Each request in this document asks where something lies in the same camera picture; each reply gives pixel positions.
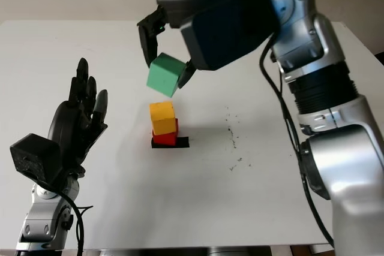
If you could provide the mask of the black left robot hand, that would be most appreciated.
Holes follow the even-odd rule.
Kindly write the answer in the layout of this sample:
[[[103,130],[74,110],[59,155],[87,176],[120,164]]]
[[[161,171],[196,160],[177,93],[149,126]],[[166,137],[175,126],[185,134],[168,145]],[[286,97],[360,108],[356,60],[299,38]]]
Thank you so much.
[[[97,92],[95,79],[89,75],[89,66],[81,58],[76,76],[71,80],[68,100],[56,109],[48,139],[60,148],[60,165],[57,179],[71,174],[84,177],[82,167],[90,148],[107,128],[108,92]]]

